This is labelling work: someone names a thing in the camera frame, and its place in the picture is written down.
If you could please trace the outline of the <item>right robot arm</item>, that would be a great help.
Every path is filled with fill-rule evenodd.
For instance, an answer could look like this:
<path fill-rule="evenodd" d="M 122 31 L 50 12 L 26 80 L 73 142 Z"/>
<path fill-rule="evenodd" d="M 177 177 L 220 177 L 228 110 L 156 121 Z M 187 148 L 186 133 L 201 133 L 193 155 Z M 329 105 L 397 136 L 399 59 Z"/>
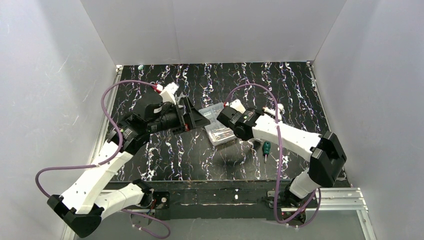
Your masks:
<path fill-rule="evenodd" d="M 284 190 L 284 197 L 295 201 L 304 199 L 317 188 L 332 188 L 347 161 L 338 136 L 329 130 L 324 134 L 304 131 L 276 122 L 263 110 L 251 107 L 239 112 L 225 106 L 217 120 L 243 141 L 259 139 L 278 144 L 309 163 Z"/>

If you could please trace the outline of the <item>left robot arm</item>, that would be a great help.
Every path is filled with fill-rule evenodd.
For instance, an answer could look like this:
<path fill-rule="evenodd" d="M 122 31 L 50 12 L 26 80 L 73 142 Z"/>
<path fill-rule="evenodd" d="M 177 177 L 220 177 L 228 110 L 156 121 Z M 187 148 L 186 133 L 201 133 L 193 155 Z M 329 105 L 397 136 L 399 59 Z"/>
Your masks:
<path fill-rule="evenodd" d="M 150 208 L 156 203 L 154 189 L 141 179 L 106 195 L 102 190 L 151 135 L 162 131 L 178 135 L 209 124 L 188 97 L 175 100 L 171 93 L 148 93 L 117 123 L 118 130 L 109 134 L 93 166 L 65 192 L 50 196 L 47 204 L 80 238 L 126 207 Z"/>

